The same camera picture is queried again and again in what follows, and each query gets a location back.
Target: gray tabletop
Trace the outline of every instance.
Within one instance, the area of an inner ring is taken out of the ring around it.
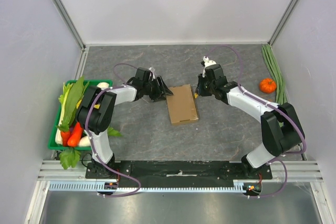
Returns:
[[[250,92],[274,101],[275,95],[259,91],[258,84],[270,77],[261,54],[261,45],[232,45],[242,56],[242,85]],[[154,67],[168,87],[197,85],[202,72],[202,57],[213,45],[105,46],[90,47],[83,75],[86,79],[111,79],[122,84],[112,72],[117,63]],[[223,67],[228,81],[237,81],[239,62],[227,48],[218,48],[210,56]],[[125,79],[135,70],[120,66]],[[261,143],[260,124],[245,112],[214,97],[196,99],[199,121],[172,126],[165,101],[151,102],[148,97],[114,108],[111,126],[123,137],[111,137],[116,159],[128,160],[233,160],[252,151]],[[286,159],[301,160],[300,155]]]

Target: carrot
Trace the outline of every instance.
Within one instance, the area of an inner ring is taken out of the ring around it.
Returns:
[[[70,138],[71,132],[70,131],[61,131],[62,137],[62,144],[63,146],[68,146],[68,140]]]
[[[79,144],[80,139],[82,138],[82,133],[83,133],[83,128],[77,122],[68,140],[68,145],[71,147],[76,147]]]

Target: green crate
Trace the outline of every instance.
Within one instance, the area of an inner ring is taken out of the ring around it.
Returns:
[[[74,83],[74,82],[76,82],[76,80],[68,81],[66,84]],[[86,84],[87,82],[90,82],[89,86],[97,86],[101,82],[107,82],[110,85],[110,87],[112,86],[112,81],[111,80],[85,80],[84,84]],[[57,116],[56,116],[56,119],[55,119],[54,128],[52,129],[52,133],[51,133],[50,138],[49,138],[48,148],[51,149],[51,150],[65,150],[65,149],[67,149],[67,147],[62,146],[61,144],[56,144],[56,142],[55,142],[55,136],[56,136],[56,131],[57,131],[56,126],[58,125],[58,121],[59,121],[60,116],[61,116],[61,105],[59,105]],[[88,146],[88,147],[76,147],[75,149],[77,149],[79,151],[89,151],[89,150],[91,150],[91,147],[90,146]]]

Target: brown box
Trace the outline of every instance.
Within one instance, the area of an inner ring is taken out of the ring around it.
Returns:
[[[198,112],[190,84],[169,88],[174,95],[167,96],[170,121],[181,125],[198,121]]]

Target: white panel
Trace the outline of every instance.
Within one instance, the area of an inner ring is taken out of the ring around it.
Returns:
[[[23,223],[80,49],[51,0],[0,0],[0,216]]]
[[[290,0],[62,0],[87,44],[267,41]]]
[[[336,1],[300,0],[274,45],[288,97],[336,206]]]

